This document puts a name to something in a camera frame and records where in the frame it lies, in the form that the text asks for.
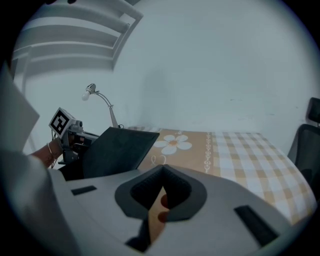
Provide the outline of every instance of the wrist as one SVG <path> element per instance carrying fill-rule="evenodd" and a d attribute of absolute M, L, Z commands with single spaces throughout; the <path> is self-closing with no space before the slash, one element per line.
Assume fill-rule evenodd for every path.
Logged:
<path fill-rule="evenodd" d="M 49 147 L 51 149 L 52 155 L 55 159 L 61 156 L 63 153 L 63 148 L 61 145 L 61 141 L 59 138 L 55 138 L 49 143 Z"/>

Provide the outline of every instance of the white flower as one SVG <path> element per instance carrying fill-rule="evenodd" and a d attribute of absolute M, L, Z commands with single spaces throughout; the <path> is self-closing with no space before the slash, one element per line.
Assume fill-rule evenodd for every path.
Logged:
<path fill-rule="evenodd" d="M 173 135 L 167 135 L 163 137 L 164 140 L 156 141 L 153 145 L 156 148 L 163 148 L 161 153 L 164 155 L 173 155 L 176 153 L 177 148 L 181 150 L 188 150 L 192 147 L 190 142 L 186 142 L 188 136 L 179 135 L 175 137 Z"/>

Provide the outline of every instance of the white panel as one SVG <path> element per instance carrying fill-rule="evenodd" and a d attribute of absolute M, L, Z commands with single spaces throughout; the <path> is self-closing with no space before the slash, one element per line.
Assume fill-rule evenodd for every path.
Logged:
<path fill-rule="evenodd" d="M 40 43 L 66 41 L 113 47 L 116 40 L 116 36 L 94 29 L 69 25 L 46 25 L 21 31 L 16 41 L 15 49 Z"/>
<path fill-rule="evenodd" d="M 0 148 L 22 151 L 39 115 L 14 86 L 7 64 L 0 72 Z"/>
<path fill-rule="evenodd" d="M 107 13 L 98 12 L 87 7 L 76 6 L 74 4 L 43 5 L 30 20 L 45 17 L 66 17 L 84 20 L 108 27 L 119 33 L 125 33 L 130 26 L 119 18 L 110 16 Z"/>

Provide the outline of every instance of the black chair backrest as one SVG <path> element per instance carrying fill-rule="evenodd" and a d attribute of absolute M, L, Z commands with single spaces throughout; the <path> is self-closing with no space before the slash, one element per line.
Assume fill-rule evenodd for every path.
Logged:
<path fill-rule="evenodd" d="M 311 98 L 308 107 L 308 116 L 311 121 L 320 123 L 320 98 Z"/>
<path fill-rule="evenodd" d="M 309 183 L 315 198 L 320 198 L 320 128 L 303 124 L 298 129 L 295 166 Z"/>

